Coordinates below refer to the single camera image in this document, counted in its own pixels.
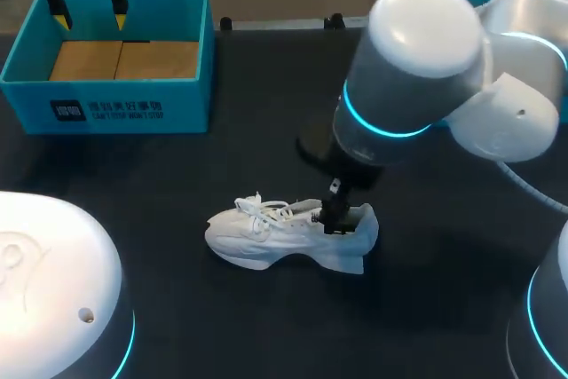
shoelace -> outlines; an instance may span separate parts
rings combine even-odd
[[[246,199],[236,199],[234,204],[238,211],[255,218],[254,231],[257,231],[257,226],[261,226],[264,230],[271,225],[282,228],[282,222],[294,216],[285,201],[262,202],[259,193]]]

glowing blue ring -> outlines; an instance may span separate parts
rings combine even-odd
[[[409,138],[409,137],[413,137],[414,135],[418,135],[419,133],[424,132],[425,130],[427,130],[431,126],[431,124],[429,124],[425,128],[422,128],[422,129],[417,130],[415,132],[408,132],[408,133],[387,132],[386,130],[382,130],[382,129],[377,128],[376,126],[373,126],[371,123],[367,122],[363,117],[361,117],[359,115],[359,113],[357,113],[357,111],[355,111],[353,104],[351,103],[351,101],[349,101],[349,94],[347,93],[347,81],[345,81],[345,83],[343,84],[343,99],[345,100],[345,105],[347,106],[347,109],[349,110],[351,115],[355,118],[355,120],[357,120],[357,122],[362,124],[363,127],[371,130],[373,133],[376,133],[376,134],[381,135],[383,137]]]
[[[544,44],[545,46],[547,46],[548,48],[550,48],[551,50],[553,50],[554,52],[556,52],[558,54],[558,56],[560,57],[560,59],[564,63],[564,69],[568,70],[568,63],[566,62],[566,57],[564,56],[562,51],[560,51],[560,49],[558,49],[558,46],[549,42],[547,39],[543,39],[542,37],[538,37],[538,36],[534,36],[534,35],[529,35],[528,33],[522,33],[520,31],[513,31],[511,33],[503,33],[502,35],[503,36],[518,37],[520,39],[534,40],[535,42],[539,42],[539,43]]]
[[[554,357],[552,357],[550,352],[548,352],[547,347],[544,346],[542,339],[540,339],[539,332],[536,331],[536,326],[534,325],[533,312],[531,310],[531,292],[533,291],[533,281],[534,277],[536,277],[537,271],[539,271],[538,268],[532,275],[531,284],[529,284],[529,290],[526,294],[526,306],[527,306],[527,311],[529,313],[529,322],[531,323],[531,329],[532,332],[534,333],[534,337],[536,338],[536,342],[539,344],[540,348],[542,349],[542,352],[544,352],[544,355],[546,355],[548,360],[552,363],[552,365],[556,367],[556,370],[558,370],[558,372],[560,372],[562,376],[568,379],[568,373],[566,373],[566,371],[562,367],[560,367],[560,365],[556,362]]]
[[[130,356],[130,352],[132,351],[132,345],[134,344],[135,329],[136,329],[136,317],[135,317],[134,312],[133,312],[132,313],[132,335],[130,335],[130,343],[128,344],[128,350],[126,350],[126,354],[124,354],[124,358],[122,359],[121,365],[118,367],[118,369],[116,370],[116,373],[114,374],[113,377],[111,377],[111,379],[116,379],[118,377],[118,375],[124,369],[124,365],[126,364],[126,360],[128,359],[128,357]]]

dark tabletop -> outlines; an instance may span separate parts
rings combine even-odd
[[[0,99],[0,186],[48,194],[110,233],[130,281],[134,377],[505,378],[505,329],[565,217],[446,129],[354,203],[381,231],[363,276],[302,257],[265,272],[208,250],[206,220],[236,197],[319,198],[329,180],[295,151],[297,125],[334,102],[356,30],[217,35],[210,132],[27,137]],[[0,37],[0,64],[12,37]],[[568,201],[568,132],[516,167]]]

shoe sole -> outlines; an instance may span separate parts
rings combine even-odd
[[[373,240],[371,249],[375,245],[377,237],[378,233]],[[263,260],[247,259],[244,257],[229,257],[221,252],[216,251],[211,246],[209,247],[211,248],[213,253],[215,253],[218,257],[224,259],[225,261],[230,262],[233,265],[240,266],[241,268],[247,268],[249,270],[255,270],[255,271],[266,270],[275,262],[280,261],[283,257],[294,255],[292,253],[289,253],[282,257],[273,257],[271,259],[263,259]],[[337,255],[314,256],[307,253],[304,253],[304,255],[310,257],[311,259],[316,261],[320,266],[327,268],[328,270],[344,272],[347,274],[359,274],[359,275],[361,275],[364,272],[363,256],[361,257],[341,257]]]

cable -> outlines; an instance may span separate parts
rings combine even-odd
[[[499,169],[501,169],[503,171],[503,173],[505,173],[505,175],[507,175],[509,178],[511,178],[511,180],[517,184],[518,186],[520,186],[522,189],[524,189],[527,193],[529,193],[532,197],[534,197],[536,200],[540,201],[543,204],[546,204],[547,206],[549,206],[551,209],[554,209],[560,213],[564,213],[566,215],[568,215],[568,206],[566,206],[565,204],[562,204],[559,201],[556,201],[554,199],[551,199],[550,197],[548,197],[546,194],[541,193],[539,190],[537,190],[536,188],[534,188],[533,186],[531,186],[528,182],[526,182],[524,179],[522,179],[521,177],[519,177],[514,171],[513,169],[511,169],[509,166],[507,166],[507,164],[503,163],[503,162],[496,162],[497,167]]]

